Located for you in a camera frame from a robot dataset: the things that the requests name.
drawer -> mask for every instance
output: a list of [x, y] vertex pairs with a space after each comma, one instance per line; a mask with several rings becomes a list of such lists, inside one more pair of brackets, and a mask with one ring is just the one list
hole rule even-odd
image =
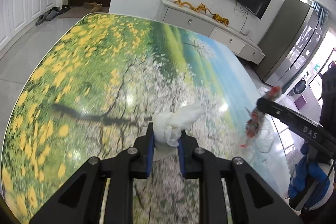
[[245, 45], [239, 55], [246, 60], [252, 61], [255, 64], [259, 64], [263, 58], [265, 57], [262, 53], [258, 52], [257, 50], [253, 49], [249, 45]]
[[209, 36], [214, 25], [197, 17], [168, 8], [163, 22]]
[[214, 28], [210, 38], [226, 45], [232, 52], [236, 54], [239, 54], [246, 45], [243, 41], [218, 28]]

white and blue glove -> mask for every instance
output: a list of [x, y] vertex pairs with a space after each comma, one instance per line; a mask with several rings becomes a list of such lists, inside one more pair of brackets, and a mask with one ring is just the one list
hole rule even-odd
[[304, 155], [304, 157], [295, 167], [294, 176], [288, 187], [288, 195], [290, 198], [294, 198], [298, 192], [303, 191], [305, 188], [307, 175], [311, 175], [315, 180], [318, 181], [319, 184], [315, 189], [315, 193], [313, 193], [308, 199], [306, 206], [309, 208], [309, 210], [315, 210], [324, 205], [331, 197], [334, 191], [333, 183], [335, 178], [335, 171], [334, 169], [332, 169], [329, 179], [327, 179], [327, 181], [325, 182], [326, 177], [332, 166], [332, 162], [330, 161], [330, 165], [327, 165], [314, 161], [310, 162], [308, 165], [306, 162], [306, 155], [308, 153], [307, 143], [303, 144], [301, 148], [301, 153]]

curtain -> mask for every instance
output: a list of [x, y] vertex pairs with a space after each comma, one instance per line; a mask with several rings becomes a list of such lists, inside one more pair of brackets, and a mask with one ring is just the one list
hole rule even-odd
[[321, 27], [323, 26], [325, 20], [327, 19], [329, 12], [321, 4], [316, 1], [313, 1], [312, 6], [317, 13]]

gray refrigerator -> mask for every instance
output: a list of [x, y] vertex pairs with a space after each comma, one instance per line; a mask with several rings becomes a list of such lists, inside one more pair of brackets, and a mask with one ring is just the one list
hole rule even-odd
[[254, 68], [271, 86], [291, 84], [322, 36], [315, 10], [299, 0], [285, 0], [258, 44], [266, 55]]

golden sculpture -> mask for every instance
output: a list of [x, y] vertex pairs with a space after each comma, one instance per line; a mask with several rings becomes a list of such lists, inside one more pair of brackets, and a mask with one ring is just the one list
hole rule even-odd
[[218, 14], [213, 14], [208, 8], [206, 8], [205, 4], [203, 4], [202, 2], [198, 5], [197, 8], [194, 8], [194, 6], [192, 6], [189, 2], [181, 2], [181, 0], [175, 0], [174, 3], [176, 3], [176, 4], [180, 5], [180, 6], [188, 5], [189, 9], [191, 9], [191, 10], [197, 12], [197, 13], [199, 13], [200, 11], [204, 11], [204, 13], [206, 13], [207, 10], [208, 10], [209, 13], [212, 15], [212, 18], [214, 20], [216, 20], [217, 22], [222, 23], [225, 26], [228, 26], [229, 23], [230, 23], [227, 18], [221, 17]]

